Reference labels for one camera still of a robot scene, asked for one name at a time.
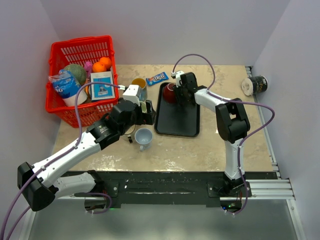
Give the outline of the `dark red mug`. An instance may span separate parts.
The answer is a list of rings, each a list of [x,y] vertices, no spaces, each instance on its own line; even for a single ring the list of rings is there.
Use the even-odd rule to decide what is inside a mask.
[[[175,83],[168,83],[163,88],[162,97],[169,104],[176,104],[177,103],[177,98],[176,98],[176,94],[174,91],[175,86],[176,86]]]

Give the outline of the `blue butterfly mug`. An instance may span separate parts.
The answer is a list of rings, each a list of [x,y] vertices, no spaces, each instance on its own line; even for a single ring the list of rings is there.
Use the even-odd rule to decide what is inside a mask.
[[[148,91],[147,91],[147,82],[143,78],[136,78],[131,81],[132,85],[138,85],[141,88],[140,95],[139,95],[139,100],[140,101],[145,101],[148,97]]]

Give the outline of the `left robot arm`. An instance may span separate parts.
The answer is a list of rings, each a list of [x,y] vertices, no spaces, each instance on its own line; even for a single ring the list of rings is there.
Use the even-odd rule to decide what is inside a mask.
[[[99,196],[106,192],[105,182],[94,170],[68,177],[64,174],[117,142],[132,126],[153,125],[156,111],[151,100],[145,104],[143,112],[141,105],[122,99],[65,148],[33,165],[22,163],[17,169],[17,186],[29,207],[37,212],[60,197],[78,193]]]

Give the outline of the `cream white mug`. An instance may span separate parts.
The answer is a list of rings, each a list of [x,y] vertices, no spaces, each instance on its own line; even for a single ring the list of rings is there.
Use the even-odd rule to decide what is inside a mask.
[[[136,125],[131,126],[124,135],[121,136],[121,139],[132,144],[135,139],[135,133],[136,133],[137,127]]]

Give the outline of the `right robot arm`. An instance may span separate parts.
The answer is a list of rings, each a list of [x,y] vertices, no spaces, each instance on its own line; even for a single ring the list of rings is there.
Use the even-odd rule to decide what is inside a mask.
[[[172,72],[171,77],[175,80],[173,92],[180,105],[200,105],[215,113],[217,131],[225,144],[222,191],[227,196],[235,196],[245,181],[241,143],[251,128],[243,102],[239,98],[216,95],[206,86],[198,85],[192,72]]]

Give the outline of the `light green mug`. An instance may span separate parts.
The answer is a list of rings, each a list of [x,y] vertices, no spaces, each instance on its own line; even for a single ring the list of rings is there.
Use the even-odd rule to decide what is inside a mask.
[[[144,101],[140,101],[140,107],[141,107],[141,111],[142,113],[146,114],[147,113],[147,105]]]

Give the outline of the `light grey mug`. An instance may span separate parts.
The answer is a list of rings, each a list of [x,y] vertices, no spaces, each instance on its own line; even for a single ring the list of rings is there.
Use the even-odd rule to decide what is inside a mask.
[[[134,139],[139,144],[139,150],[142,152],[151,147],[153,134],[148,128],[140,128],[136,131]]]

